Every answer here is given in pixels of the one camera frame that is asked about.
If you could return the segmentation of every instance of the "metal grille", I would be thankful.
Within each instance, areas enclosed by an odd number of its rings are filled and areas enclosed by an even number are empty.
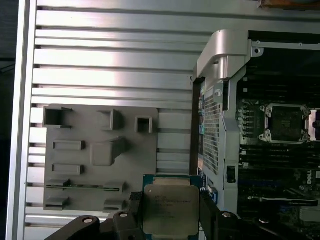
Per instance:
[[[221,104],[214,102],[214,95],[212,95],[205,100],[204,109],[204,165],[215,175],[218,175],[219,119],[221,113]]]

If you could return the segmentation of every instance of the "circuit board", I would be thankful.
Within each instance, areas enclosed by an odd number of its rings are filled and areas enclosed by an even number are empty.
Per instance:
[[[320,84],[292,81],[247,75],[238,82],[238,214],[274,218],[318,240]]]

